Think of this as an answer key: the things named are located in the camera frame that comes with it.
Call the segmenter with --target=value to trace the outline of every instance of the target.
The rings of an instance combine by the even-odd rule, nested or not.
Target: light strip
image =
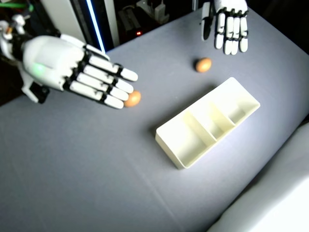
[[[102,37],[100,35],[100,30],[98,29],[98,23],[97,23],[97,20],[96,20],[95,12],[93,11],[91,0],[86,0],[86,1],[87,1],[87,5],[88,5],[88,9],[89,9],[89,12],[90,12],[90,16],[91,16],[91,19],[92,19],[93,26],[95,27],[95,31],[96,31],[97,38],[98,38],[98,43],[100,44],[101,51],[105,52]]]

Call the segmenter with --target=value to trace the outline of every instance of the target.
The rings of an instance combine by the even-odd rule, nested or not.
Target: white robotic hand
[[[216,13],[215,47],[221,49],[224,44],[224,53],[235,55],[248,50],[248,6],[245,0],[214,0]],[[202,39],[207,39],[208,30],[212,22],[211,3],[203,5]]]
[[[123,79],[138,79],[135,72],[111,63],[100,50],[64,34],[25,42],[19,70],[22,90],[34,102],[40,102],[40,96],[44,98],[47,92],[46,88],[42,92],[41,86],[68,90],[118,109],[134,90]]]

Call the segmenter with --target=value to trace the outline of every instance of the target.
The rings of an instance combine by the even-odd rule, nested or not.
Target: tray
[[[155,140],[179,168],[189,168],[260,103],[233,77],[156,130]]]

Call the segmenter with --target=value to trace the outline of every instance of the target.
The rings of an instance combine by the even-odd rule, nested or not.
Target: cable
[[[26,8],[26,4],[22,3],[0,3],[0,7],[6,7],[6,8]]]

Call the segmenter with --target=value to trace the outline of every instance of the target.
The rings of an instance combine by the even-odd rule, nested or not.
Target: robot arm
[[[6,33],[7,23],[1,21],[0,27],[2,53],[17,60],[24,82],[22,91],[34,102],[44,102],[51,87],[121,109],[134,90],[123,79],[137,81],[135,72],[111,63],[106,54],[74,37],[62,34],[60,38],[29,39],[22,37],[23,29],[16,29],[17,43]]]
[[[202,10],[202,40],[209,36],[213,11],[216,14],[215,47],[225,54],[235,55],[248,50],[248,6],[245,0],[214,0],[206,2]]]

